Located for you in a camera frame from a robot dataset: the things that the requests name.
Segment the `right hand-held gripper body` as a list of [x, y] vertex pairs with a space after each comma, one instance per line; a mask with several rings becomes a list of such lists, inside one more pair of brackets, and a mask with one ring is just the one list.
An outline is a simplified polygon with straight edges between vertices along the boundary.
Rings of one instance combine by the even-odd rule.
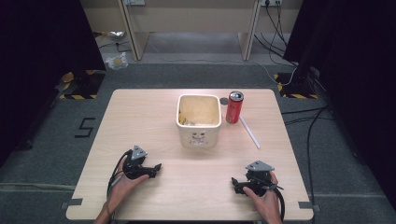
[[249, 188], [258, 196], [263, 196], [268, 189], [274, 189], [276, 185], [272, 182], [270, 172], [275, 168], [263, 161], [254, 161], [246, 166], [246, 177]]

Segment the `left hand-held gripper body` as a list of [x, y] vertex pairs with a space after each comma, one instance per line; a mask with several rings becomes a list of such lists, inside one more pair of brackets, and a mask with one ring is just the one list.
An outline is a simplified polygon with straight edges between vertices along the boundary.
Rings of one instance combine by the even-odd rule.
[[122, 171], [129, 179], [136, 179], [141, 175], [148, 175], [149, 170], [142, 166], [148, 153], [139, 146], [134, 146], [126, 153]]

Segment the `white straw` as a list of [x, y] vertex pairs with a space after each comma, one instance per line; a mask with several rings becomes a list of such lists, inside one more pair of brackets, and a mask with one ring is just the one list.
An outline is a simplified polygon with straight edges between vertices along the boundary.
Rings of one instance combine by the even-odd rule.
[[261, 144], [260, 144], [259, 140], [255, 136], [253, 131], [250, 129], [250, 127], [248, 126], [245, 119], [242, 116], [239, 116], [239, 119], [240, 119], [242, 125], [244, 126], [245, 130], [247, 131], [247, 134], [250, 136], [251, 140], [253, 141], [254, 145], [256, 146], [256, 148], [261, 149]]

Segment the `cream plastic bin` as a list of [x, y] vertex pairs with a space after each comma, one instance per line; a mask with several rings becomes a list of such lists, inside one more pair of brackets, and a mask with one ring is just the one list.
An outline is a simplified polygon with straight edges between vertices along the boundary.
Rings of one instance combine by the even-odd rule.
[[183, 147], [212, 148], [222, 123], [219, 97], [182, 94], [177, 102], [176, 125]]

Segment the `red drink can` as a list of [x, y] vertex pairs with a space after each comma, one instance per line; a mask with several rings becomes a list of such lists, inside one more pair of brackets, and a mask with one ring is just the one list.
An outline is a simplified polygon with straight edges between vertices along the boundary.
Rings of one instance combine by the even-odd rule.
[[236, 123], [239, 120], [244, 94], [241, 91], [232, 91], [228, 97], [226, 121]]

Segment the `person's left hand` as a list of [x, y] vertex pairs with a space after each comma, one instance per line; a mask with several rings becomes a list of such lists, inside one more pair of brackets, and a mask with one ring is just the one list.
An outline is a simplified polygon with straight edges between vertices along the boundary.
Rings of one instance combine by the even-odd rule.
[[116, 211], [119, 205], [138, 185], [149, 179], [148, 175], [142, 175], [136, 179], [128, 178], [122, 171], [124, 161], [125, 159], [121, 160], [116, 172], [115, 180], [110, 185], [110, 192], [106, 201], [106, 210], [109, 213]]

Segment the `person's right hand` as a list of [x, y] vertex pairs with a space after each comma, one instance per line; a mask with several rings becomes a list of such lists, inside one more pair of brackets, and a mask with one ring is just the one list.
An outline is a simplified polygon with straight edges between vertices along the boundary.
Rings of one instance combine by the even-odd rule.
[[253, 210], [259, 212], [263, 220], [281, 220], [278, 197], [273, 190], [267, 190], [261, 197], [248, 187], [244, 187], [244, 191], [253, 201]]

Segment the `grey tape piece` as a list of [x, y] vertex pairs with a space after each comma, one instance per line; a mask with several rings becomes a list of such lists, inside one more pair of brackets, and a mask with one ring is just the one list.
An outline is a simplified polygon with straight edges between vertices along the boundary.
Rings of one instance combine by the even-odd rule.
[[314, 212], [320, 212], [320, 206], [318, 204], [312, 204], [311, 202], [298, 202], [300, 209], [312, 209]]
[[83, 201], [82, 198], [70, 199], [68, 202], [64, 202], [64, 203], [61, 204], [61, 209], [65, 210], [69, 206], [82, 205], [82, 201]]

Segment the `black stand base striped tape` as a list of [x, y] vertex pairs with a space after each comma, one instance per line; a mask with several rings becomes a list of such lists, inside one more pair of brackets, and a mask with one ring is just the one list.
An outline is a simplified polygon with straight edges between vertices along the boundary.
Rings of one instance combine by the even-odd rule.
[[307, 79], [301, 81], [298, 78], [292, 81], [293, 73], [277, 73], [274, 74], [274, 78], [278, 92], [283, 98], [318, 99], [318, 95]]
[[105, 73], [96, 70], [86, 70], [81, 78], [75, 78], [72, 72], [62, 76], [64, 84], [60, 98], [70, 100], [95, 99], [104, 80]]

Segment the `crumpled clear plastic bag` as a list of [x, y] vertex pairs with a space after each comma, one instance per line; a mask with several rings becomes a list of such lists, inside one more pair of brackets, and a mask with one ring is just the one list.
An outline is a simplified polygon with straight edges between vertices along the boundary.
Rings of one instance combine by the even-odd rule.
[[126, 68], [129, 65], [125, 52], [122, 52], [118, 56], [107, 58], [106, 63], [108, 67], [112, 70], [120, 70]]

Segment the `crumpled silver foil bag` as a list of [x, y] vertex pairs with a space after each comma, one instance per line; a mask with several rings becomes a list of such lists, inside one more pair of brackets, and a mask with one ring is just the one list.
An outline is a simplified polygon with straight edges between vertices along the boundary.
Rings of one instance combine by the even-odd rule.
[[103, 37], [115, 42], [120, 42], [124, 37], [125, 33], [123, 31], [110, 31], [110, 32], [93, 32], [94, 37]]

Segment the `black curtain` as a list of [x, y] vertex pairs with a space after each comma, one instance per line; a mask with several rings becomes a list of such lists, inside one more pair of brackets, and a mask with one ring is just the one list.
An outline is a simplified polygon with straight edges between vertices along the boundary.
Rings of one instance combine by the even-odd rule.
[[105, 68], [80, 0], [0, 0], [0, 167], [61, 76]]
[[303, 0], [284, 55], [319, 82], [396, 210], [396, 0]]

